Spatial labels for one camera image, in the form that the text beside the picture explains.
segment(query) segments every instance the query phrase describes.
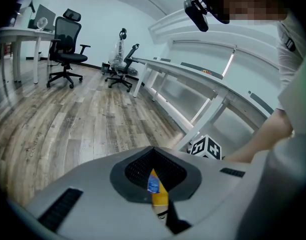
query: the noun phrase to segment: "person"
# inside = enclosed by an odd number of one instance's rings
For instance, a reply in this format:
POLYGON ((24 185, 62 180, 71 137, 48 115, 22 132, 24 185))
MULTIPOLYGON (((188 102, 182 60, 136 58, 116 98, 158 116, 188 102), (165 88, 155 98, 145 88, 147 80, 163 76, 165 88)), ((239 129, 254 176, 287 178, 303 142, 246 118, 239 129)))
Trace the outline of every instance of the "person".
MULTIPOLYGON (((280 38, 278 63, 281 89, 294 78, 306 56, 306 34, 286 0, 202 0, 208 12, 228 24, 230 20, 277 21, 280 38)), ((270 150, 278 141, 289 138, 293 132, 288 115, 278 104, 253 138, 226 161, 250 163, 257 152, 270 150)))

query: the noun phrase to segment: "black vent grille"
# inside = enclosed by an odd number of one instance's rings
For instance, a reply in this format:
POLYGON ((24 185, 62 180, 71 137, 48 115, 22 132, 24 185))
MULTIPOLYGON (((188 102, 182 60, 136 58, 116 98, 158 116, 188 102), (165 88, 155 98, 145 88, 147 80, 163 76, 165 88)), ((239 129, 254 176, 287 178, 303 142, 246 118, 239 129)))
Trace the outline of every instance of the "black vent grille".
POLYGON ((186 170, 155 149, 150 150, 125 168, 125 176, 129 181, 143 189, 148 188, 148 180, 152 169, 166 191, 180 184, 187 176, 186 170))
POLYGON ((150 150, 125 168, 125 176, 135 185, 147 189, 152 169, 153 163, 150 150))
POLYGON ((55 232, 79 200, 82 193, 78 189, 69 188, 51 205, 38 221, 44 227, 55 232))
POLYGON ((240 178, 242 178, 245 174, 245 171, 234 170, 230 168, 223 168, 222 170, 220 170, 220 172, 224 174, 229 174, 232 176, 240 177, 240 178))

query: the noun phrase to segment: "desk leg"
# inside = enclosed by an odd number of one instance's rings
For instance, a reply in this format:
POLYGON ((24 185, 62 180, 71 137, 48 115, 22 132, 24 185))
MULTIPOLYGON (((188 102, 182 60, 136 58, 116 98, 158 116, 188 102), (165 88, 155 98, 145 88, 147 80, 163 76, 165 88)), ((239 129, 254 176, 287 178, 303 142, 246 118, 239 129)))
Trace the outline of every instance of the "desk leg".
POLYGON ((18 40, 16 48, 16 75, 18 82, 21 82, 21 44, 22 42, 18 40))
POLYGON ((143 82, 143 79, 144 79, 144 77, 145 77, 147 71, 148 71, 148 64, 146 63, 146 64, 145 64, 145 67, 144 67, 144 70, 143 70, 143 72, 142 72, 142 74, 141 74, 140 77, 138 78, 138 82, 137 82, 135 91, 134 91, 134 93, 133 93, 133 97, 134 97, 134 98, 136 98, 137 95, 138 95, 139 89, 140 89, 140 87, 141 87, 141 84, 142 84, 142 82, 143 82))
POLYGON ((149 74, 149 77, 147 79, 147 83, 145 84, 147 88, 152 88, 155 80, 157 79, 159 75, 158 71, 152 70, 151 73, 149 74))
POLYGON ((35 43, 35 51, 34 51, 34 63, 33 63, 33 80, 34 84, 39 82, 38 78, 38 62, 39 62, 39 49, 41 44, 41 37, 38 37, 35 43))
POLYGON ((5 81, 4 51, 5 51, 5 43, 1 43, 1 70, 2 70, 3 81, 5 81))
POLYGON ((217 112, 221 109, 222 104, 225 102, 226 96, 228 94, 227 89, 221 89, 216 98, 212 101, 211 106, 206 110, 204 115, 198 120, 196 125, 191 129, 183 139, 175 146, 175 150, 179 151, 181 150, 187 143, 189 143, 190 140, 194 138, 194 136, 198 133, 199 130, 202 129, 202 127, 207 124, 214 116, 217 114, 217 112))
POLYGON ((157 99, 157 97, 158 97, 160 91, 162 90, 163 85, 166 83, 166 81, 167 81, 167 79, 168 79, 168 75, 169 75, 168 73, 165 73, 165 76, 163 77, 162 84, 157 88, 156 93, 155 93, 155 95, 154 95, 152 101, 155 102, 155 100, 157 99))
POLYGON ((50 50, 51 50, 52 42, 49 42, 49 48, 48 48, 48 56, 47 56, 47 76, 51 73, 51 61, 50 61, 50 50))
POLYGON ((228 100, 225 100, 222 104, 222 106, 218 109, 218 111, 212 116, 212 118, 210 119, 209 123, 211 125, 213 125, 215 123, 216 120, 218 120, 218 118, 220 117, 220 115, 222 115, 222 113, 224 112, 224 110, 228 107, 228 100))
POLYGON ((18 70, 17 70, 17 61, 18 61, 18 42, 12 42, 13 47, 13 79, 14 82, 18 81, 18 70))

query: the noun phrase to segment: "chair headrest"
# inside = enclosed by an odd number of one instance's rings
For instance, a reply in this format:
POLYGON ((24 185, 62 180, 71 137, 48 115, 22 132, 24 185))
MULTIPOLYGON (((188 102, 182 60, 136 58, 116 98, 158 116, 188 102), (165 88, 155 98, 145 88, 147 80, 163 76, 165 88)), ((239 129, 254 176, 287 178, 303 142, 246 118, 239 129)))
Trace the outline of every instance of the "chair headrest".
POLYGON ((66 12, 64 12, 63 17, 74 22, 79 22, 81 20, 81 14, 71 9, 67 9, 66 12))
POLYGON ((119 33, 119 39, 125 40, 127 39, 127 30, 125 28, 122 28, 122 30, 119 33))

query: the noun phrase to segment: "fluorescent light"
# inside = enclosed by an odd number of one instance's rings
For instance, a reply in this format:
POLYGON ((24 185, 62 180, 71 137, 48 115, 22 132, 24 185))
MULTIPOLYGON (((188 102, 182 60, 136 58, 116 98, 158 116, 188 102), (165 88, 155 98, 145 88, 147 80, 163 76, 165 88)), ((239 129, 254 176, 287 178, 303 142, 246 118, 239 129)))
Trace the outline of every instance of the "fluorescent light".
POLYGON ((207 104, 210 102, 210 99, 208 98, 205 103, 203 104, 203 106, 200 108, 200 110, 196 113, 196 115, 193 117, 193 119, 191 120, 191 124, 198 118, 198 116, 202 113, 203 109, 207 106, 207 104))
POLYGON ((229 69, 229 66, 230 66, 230 64, 231 64, 231 62, 232 62, 233 57, 234 57, 234 53, 232 53, 231 58, 229 58, 229 61, 228 61, 227 65, 226 65, 226 68, 224 69, 224 72, 223 72, 223 74, 222 74, 223 77, 224 77, 225 74, 227 73, 227 71, 228 71, 228 69, 229 69))

